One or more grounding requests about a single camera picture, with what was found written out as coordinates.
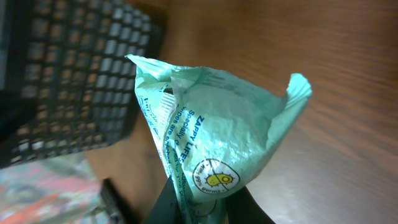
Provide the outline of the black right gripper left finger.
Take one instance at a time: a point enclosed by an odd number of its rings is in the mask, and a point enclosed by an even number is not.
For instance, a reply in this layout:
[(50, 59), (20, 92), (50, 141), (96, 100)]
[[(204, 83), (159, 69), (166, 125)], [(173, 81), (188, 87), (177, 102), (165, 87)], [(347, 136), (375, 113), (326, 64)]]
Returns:
[(182, 224), (172, 178), (169, 177), (144, 224)]

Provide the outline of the large yellow wipes packet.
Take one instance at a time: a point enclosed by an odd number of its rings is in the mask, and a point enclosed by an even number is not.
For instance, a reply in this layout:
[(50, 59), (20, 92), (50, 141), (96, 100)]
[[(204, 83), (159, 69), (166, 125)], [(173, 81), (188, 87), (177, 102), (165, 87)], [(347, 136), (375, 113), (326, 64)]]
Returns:
[(1, 169), (1, 224), (116, 223), (82, 153)]

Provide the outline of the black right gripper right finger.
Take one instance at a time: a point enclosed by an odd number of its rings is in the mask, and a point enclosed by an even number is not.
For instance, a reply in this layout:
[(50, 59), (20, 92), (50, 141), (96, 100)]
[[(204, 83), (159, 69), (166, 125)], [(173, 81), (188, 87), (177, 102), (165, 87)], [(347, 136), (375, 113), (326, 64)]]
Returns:
[(256, 203), (247, 187), (226, 197), (229, 224), (275, 224)]

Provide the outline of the mint Zappy wipes packet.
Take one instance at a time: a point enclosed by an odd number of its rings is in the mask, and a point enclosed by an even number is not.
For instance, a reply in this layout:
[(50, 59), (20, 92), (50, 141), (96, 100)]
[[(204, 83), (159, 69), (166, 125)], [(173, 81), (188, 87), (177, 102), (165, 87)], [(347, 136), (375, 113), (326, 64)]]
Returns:
[(255, 179), (305, 109), (310, 82), (275, 96), (224, 70), (128, 55), (135, 94), (184, 223), (222, 223), (224, 199)]

